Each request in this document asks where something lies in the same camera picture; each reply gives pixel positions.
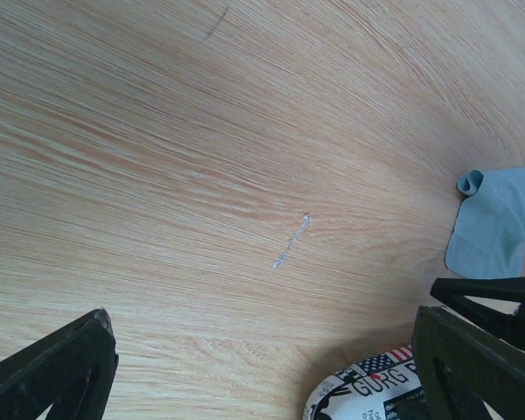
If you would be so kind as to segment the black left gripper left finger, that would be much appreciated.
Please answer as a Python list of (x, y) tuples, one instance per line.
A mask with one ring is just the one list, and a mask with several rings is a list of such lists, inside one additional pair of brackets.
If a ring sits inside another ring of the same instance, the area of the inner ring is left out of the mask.
[(0, 361), (0, 419), (101, 419), (119, 356), (95, 309)]

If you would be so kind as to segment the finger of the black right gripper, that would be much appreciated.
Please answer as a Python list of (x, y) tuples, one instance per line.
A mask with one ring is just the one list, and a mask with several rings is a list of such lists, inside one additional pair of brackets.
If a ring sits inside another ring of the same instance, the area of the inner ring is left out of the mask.
[(525, 276), (439, 278), (430, 295), (494, 337), (525, 352)]

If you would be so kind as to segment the light blue cleaning cloth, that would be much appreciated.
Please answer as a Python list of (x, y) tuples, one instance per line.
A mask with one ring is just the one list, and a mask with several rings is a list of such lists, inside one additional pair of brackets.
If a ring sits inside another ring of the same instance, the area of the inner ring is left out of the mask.
[(444, 262), (463, 278), (519, 277), (525, 253), (525, 167), (462, 175), (460, 204)]

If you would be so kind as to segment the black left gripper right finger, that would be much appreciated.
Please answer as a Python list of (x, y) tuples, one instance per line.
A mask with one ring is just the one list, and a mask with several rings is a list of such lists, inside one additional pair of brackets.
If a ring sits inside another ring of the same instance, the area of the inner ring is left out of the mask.
[(401, 419), (525, 419), (525, 353), (441, 307), (421, 306), (411, 342), (423, 396)]

